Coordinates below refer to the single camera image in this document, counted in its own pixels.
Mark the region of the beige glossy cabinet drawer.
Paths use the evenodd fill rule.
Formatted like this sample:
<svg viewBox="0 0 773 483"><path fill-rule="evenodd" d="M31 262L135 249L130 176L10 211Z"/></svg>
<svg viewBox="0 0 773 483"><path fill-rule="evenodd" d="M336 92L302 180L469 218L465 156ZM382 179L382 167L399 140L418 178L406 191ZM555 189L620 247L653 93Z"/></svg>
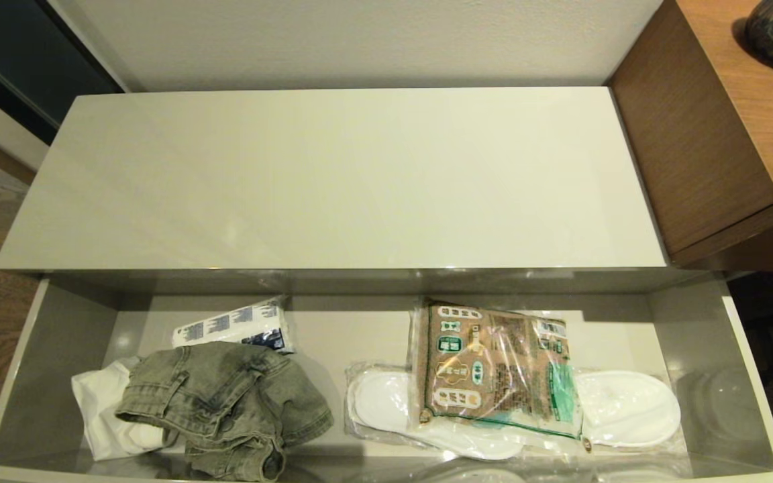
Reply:
<svg viewBox="0 0 773 483"><path fill-rule="evenodd" d="M93 462L70 377L172 345L172 330L285 294L297 351L336 425L289 454L300 483L773 483L773 418L726 281L669 268L411 271L82 271L41 277L0 398L0 481L185 483L179 453ZM674 449L539 452L507 464L365 441L344 431L346 369L409 360L424 297L566 321L579 368L669 383Z"/></svg>

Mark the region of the grey washed denim jeans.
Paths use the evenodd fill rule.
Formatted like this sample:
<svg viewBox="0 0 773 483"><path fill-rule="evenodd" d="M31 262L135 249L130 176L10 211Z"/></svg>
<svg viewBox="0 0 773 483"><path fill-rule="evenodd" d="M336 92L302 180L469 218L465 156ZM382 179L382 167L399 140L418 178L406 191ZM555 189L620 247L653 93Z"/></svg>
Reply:
<svg viewBox="0 0 773 483"><path fill-rule="evenodd" d="M275 481L288 447L334 424L300 364L279 352L223 341L162 350L131 371L115 416L182 437L185 461L223 481Z"/></svg>

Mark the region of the beige glossy low cabinet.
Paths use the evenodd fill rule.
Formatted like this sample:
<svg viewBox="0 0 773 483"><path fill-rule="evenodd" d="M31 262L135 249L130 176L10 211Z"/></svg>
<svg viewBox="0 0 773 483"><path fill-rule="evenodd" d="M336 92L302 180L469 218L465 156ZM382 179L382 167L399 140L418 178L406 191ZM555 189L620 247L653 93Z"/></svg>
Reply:
<svg viewBox="0 0 773 483"><path fill-rule="evenodd" d="M76 99L0 270L668 263L604 87Z"/></svg>

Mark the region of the white slippers in plastic bag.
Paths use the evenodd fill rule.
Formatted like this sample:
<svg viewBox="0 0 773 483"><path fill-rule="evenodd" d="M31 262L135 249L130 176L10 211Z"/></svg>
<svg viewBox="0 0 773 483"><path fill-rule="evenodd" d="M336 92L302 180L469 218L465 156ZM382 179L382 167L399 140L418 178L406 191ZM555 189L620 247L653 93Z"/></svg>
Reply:
<svg viewBox="0 0 773 483"><path fill-rule="evenodd" d="M592 445L649 449L679 432L681 409L668 383L638 371L579 371L582 436Z"/></svg>
<svg viewBox="0 0 773 483"><path fill-rule="evenodd" d="M344 430L363 440L426 447L483 461L510 460L524 452L522 444L494 430L450 421L412 425L410 374L392 365L362 362L346 369Z"/></svg>

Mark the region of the brown rice bag green print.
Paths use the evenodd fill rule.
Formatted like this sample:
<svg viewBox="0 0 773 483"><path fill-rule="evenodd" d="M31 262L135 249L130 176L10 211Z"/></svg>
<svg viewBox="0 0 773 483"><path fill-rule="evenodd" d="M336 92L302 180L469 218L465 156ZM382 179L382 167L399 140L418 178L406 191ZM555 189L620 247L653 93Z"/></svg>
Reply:
<svg viewBox="0 0 773 483"><path fill-rule="evenodd" d="M568 324L557 312L424 299L410 336L410 422L494 430L521 443L582 440Z"/></svg>

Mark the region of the white tissue pack blue print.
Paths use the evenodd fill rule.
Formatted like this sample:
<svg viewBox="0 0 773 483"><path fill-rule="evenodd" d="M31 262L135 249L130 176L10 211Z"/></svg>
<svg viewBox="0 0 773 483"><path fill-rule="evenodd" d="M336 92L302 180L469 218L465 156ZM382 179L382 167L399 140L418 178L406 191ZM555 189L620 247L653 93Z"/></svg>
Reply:
<svg viewBox="0 0 773 483"><path fill-rule="evenodd" d="M172 330L172 347L224 341L294 354L291 326L285 317L285 301L285 296L277 296L177 327Z"/></svg>

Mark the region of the brown wooden desk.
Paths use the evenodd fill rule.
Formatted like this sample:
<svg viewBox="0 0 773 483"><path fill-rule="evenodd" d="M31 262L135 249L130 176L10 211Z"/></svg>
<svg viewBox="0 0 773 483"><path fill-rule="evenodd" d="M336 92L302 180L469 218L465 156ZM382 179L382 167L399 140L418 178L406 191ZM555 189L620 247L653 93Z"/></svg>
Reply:
<svg viewBox="0 0 773 483"><path fill-rule="evenodd" d="M773 271L773 68L759 0L663 0L609 86L672 265Z"/></svg>

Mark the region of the dark glass door panel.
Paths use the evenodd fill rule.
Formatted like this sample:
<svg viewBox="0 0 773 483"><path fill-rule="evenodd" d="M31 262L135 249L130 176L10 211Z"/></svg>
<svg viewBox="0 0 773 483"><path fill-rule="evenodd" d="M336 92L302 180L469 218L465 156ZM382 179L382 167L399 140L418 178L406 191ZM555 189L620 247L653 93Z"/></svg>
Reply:
<svg viewBox="0 0 773 483"><path fill-rule="evenodd" d="M0 109L51 144L74 100L122 86L50 0L0 0Z"/></svg>

